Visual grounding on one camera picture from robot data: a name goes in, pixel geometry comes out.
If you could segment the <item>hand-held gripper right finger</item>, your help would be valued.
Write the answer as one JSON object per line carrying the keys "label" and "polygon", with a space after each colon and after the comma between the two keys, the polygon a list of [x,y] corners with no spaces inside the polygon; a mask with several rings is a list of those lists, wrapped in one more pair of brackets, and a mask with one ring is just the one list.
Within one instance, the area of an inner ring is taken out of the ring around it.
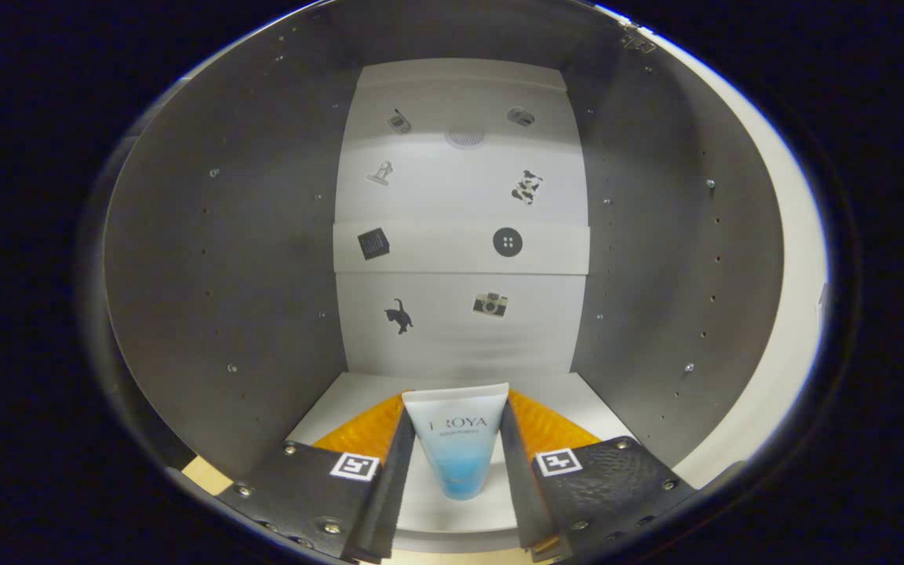
{"label": "hand-held gripper right finger", "polygon": [[500,439],[518,541],[535,562],[595,558],[696,493],[634,437],[599,439],[517,391]]}

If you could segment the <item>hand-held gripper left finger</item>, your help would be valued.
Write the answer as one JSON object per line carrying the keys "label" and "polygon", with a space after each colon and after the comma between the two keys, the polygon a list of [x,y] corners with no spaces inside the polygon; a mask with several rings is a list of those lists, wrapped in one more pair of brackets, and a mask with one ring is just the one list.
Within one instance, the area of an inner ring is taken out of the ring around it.
{"label": "hand-held gripper left finger", "polygon": [[415,443],[394,395],[315,443],[287,440],[219,494],[251,523],[319,559],[390,558]]}

